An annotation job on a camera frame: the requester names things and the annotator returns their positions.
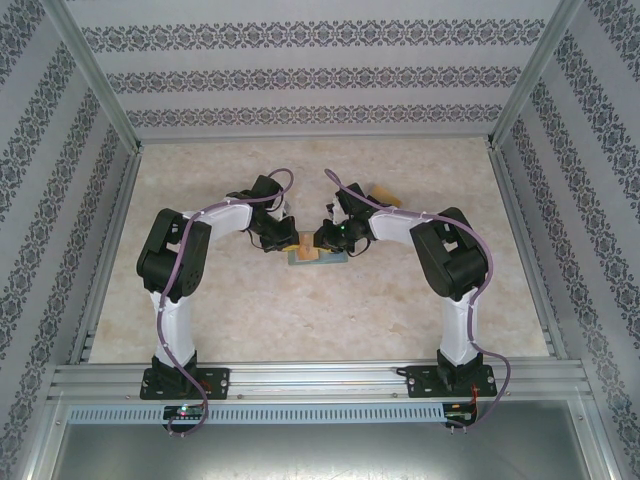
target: beige floor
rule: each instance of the beige floor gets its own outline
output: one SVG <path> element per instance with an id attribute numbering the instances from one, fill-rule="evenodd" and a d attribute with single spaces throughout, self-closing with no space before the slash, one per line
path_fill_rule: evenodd
<path id="1" fill-rule="evenodd" d="M 496 262 L 481 299 L 481 344 L 509 356 L 548 354 L 483 141 L 344 139 L 146 147 L 92 363 L 153 355 L 154 316 L 135 263 L 158 210 L 195 210 L 281 166 L 296 175 L 287 199 L 300 231 L 326 217 L 336 187 L 325 167 L 365 191 L 381 184 L 406 208 L 462 209 Z M 286 254 L 262 253 L 234 233 L 210 249 L 193 303 L 202 361 L 434 358 L 441 336 L 439 297 L 413 249 L 391 242 L 347 264 L 290 267 Z"/>

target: patterned wallpaper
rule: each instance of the patterned wallpaper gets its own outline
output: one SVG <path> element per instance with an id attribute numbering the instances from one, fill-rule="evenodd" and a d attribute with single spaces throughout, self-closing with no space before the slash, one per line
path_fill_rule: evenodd
<path id="1" fill-rule="evenodd" d="M 585 2 L 501 146 L 623 478 L 640 478 L 639 26 L 631 1 Z"/>
<path id="2" fill-rule="evenodd" d="M 75 0 L 144 140 L 490 133 L 558 0 Z"/>
<path id="3" fill-rule="evenodd" d="M 0 6 L 0 479 L 68 360 L 129 155 L 37 0 Z"/>

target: purple cable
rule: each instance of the purple cable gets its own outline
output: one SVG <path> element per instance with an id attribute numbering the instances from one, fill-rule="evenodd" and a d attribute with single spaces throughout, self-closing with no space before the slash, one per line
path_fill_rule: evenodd
<path id="1" fill-rule="evenodd" d="M 417 212 L 411 212 L 411 211 L 408 211 L 408 210 L 400 210 L 399 208 L 395 208 L 395 207 L 383 207 L 383 206 L 381 206 L 381 205 L 379 205 L 379 204 L 377 204 L 375 202 L 372 202 L 368 198 L 357 194 L 353 190 L 351 190 L 348 187 L 346 187 L 345 185 L 343 185 L 342 182 L 340 182 L 340 178 L 338 177 L 338 175 L 336 175 L 335 172 L 333 172 L 332 170 L 329 170 L 328 168 L 326 168 L 324 170 L 324 173 L 327 175 L 327 177 L 329 177 L 329 179 L 333 183 L 335 183 L 338 187 L 340 187 L 341 190 L 344 190 L 345 192 L 347 192 L 352 197 L 355 197 L 358 200 L 360 200 L 360 201 L 366 203 L 367 205 L 370 205 L 370 206 L 372 206 L 372 207 L 374 207 L 374 208 L 376 208 L 378 210 L 382 210 L 383 212 L 387 212 L 387 213 L 390 213 L 390 214 L 401 214 L 401 215 L 405 215 L 405 216 L 408 216 L 408 217 L 422 218 L 422 219 L 425 219 L 425 220 L 438 220 L 438 221 L 441 221 L 441 222 L 444 222 L 444 223 L 455 225 L 456 227 L 460 228 L 461 230 L 464 230 L 469 235 L 471 235 L 474 238 L 474 240 L 476 242 L 478 242 L 478 245 L 480 245 L 480 248 L 482 248 L 482 250 L 484 251 L 484 254 L 487 257 L 487 265 L 488 265 L 487 276 L 486 276 L 484 282 L 482 283 L 482 285 L 480 285 L 480 287 L 478 287 L 478 290 L 476 291 L 476 293 L 474 293 L 472 295 L 471 300 L 469 300 L 469 310 L 467 312 L 467 336 L 469 337 L 469 342 L 471 342 L 471 345 L 473 346 L 473 348 L 475 348 L 478 352 L 482 353 L 483 355 L 487 355 L 489 357 L 497 358 L 497 359 L 501 360 L 502 362 L 504 362 L 504 365 L 505 365 L 505 367 L 507 369 L 507 372 L 506 372 L 506 375 L 505 375 L 505 378 L 504 378 L 504 383 L 502 384 L 502 388 L 498 392 L 498 395 L 496 395 L 495 400 L 491 403 L 491 406 L 489 407 L 489 409 L 475 423 L 473 423 L 469 427 L 466 427 L 466 429 L 470 430 L 470 429 L 476 427 L 477 425 L 482 423 L 485 420 L 485 418 L 487 418 L 491 414 L 491 412 L 493 412 L 495 407 L 498 405 L 498 402 L 500 401 L 502 396 L 507 391 L 507 386 L 509 385 L 509 380 L 511 380 L 511 363 L 509 363 L 509 360 L 507 359 L 507 357 L 505 357 L 504 355 L 500 355 L 499 353 L 490 352 L 488 350 L 485 350 L 484 348 L 482 348 L 480 345 L 478 345 L 476 343 L 475 338 L 473 337 L 473 308 L 474 308 L 474 303 L 476 302 L 476 300 L 478 299 L 480 294 L 485 291 L 487 286 L 489 286 L 489 282 L 491 281 L 491 278 L 493 277 L 493 257 L 491 256 L 491 251 L 489 250 L 489 246 L 487 245 L 487 243 L 483 240 L 483 238 L 480 235 L 478 235 L 471 227 L 465 225 L 464 223 L 461 223 L 461 222 L 459 222 L 457 220 L 454 220 L 452 218 L 443 217 L 441 215 L 436 215 L 436 214 L 432 214 L 432 213 L 426 213 L 426 212 L 417 213 Z M 457 425 L 457 426 L 463 426 L 461 423 L 455 422 L 455 421 L 452 421 L 452 420 L 449 420 L 449 423 L 452 423 L 452 424 Z"/>
<path id="2" fill-rule="evenodd" d="M 200 421 L 196 425 L 194 425 L 192 428 L 187 430 L 186 432 L 180 433 L 180 437 L 182 438 L 186 437 L 187 435 L 191 435 L 192 433 L 195 433 L 200 427 L 202 427 L 202 425 L 204 425 L 204 423 L 207 421 L 207 418 L 209 417 L 209 400 L 207 399 L 207 392 L 205 392 L 204 388 L 202 388 L 202 385 L 200 385 L 198 381 L 195 378 L 193 378 L 191 374 L 189 374 L 189 372 L 187 372 L 182 365 L 180 365 L 180 362 L 178 362 L 176 357 L 173 355 L 173 353 L 169 349 L 169 345 L 167 344 L 164 333 L 162 332 L 162 312 L 164 311 L 164 306 L 167 301 L 167 295 L 173 288 L 173 284 L 175 283 L 176 278 L 178 278 L 178 272 L 180 270 L 180 262 L 182 261 L 182 257 L 184 256 L 184 249 L 187 244 L 187 238 L 189 238 L 189 232 L 191 231 L 191 226 L 193 225 L 193 222 L 195 222 L 198 219 L 198 217 L 200 217 L 201 215 L 204 215 L 207 212 L 210 212 L 211 210 L 215 210 L 216 208 L 225 207 L 227 205 L 268 202 L 269 200 L 275 200 L 276 198 L 283 197 L 284 194 L 287 193 L 291 189 L 291 186 L 293 185 L 293 180 L 294 180 L 293 172 L 288 168 L 278 168 L 273 172 L 271 172 L 268 176 L 272 177 L 276 173 L 281 173 L 281 172 L 286 172 L 289 174 L 289 184 L 284 189 L 276 193 L 275 195 L 270 195 L 268 197 L 262 197 L 262 198 L 250 198 L 250 199 L 242 199 L 242 200 L 229 199 L 223 202 L 218 202 L 213 205 L 209 205 L 208 207 L 194 213 L 189 219 L 189 221 L 187 222 L 187 225 L 184 227 L 184 233 L 182 234 L 182 238 L 180 240 L 180 249 L 178 250 L 176 261 L 173 264 L 171 275 L 169 276 L 169 280 L 167 281 L 167 286 L 164 288 L 163 292 L 160 294 L 160 304 L 158 306 L 158 315 L 156 316 L 156 330 L 158 332 L 158 339 L 160 340 L 160 345 L 162 345 L 162 348 L 164 349 L 164 352 L 167 354 L 167 357 L 169 357 L 169 360 L 171 360 L 171 362 L 178 369 L 178 371 L 182 375 L 184 375 L 184 377 L 187 380 L 189 380 L 189 382 L 194 387 L 196 387 L 196 389 L 202 396 L 202 400 L 203 400 L 204 413 L 200 418 Z M 175 420 L 175 418 L 177 417 L 170 418 L 167 424 L 167 431 L 169 432 L 169 435 L 172 435 L 172 436 L 177 433 L 171 429 L 171 425 L 173 424 L 173 421 Z"/>

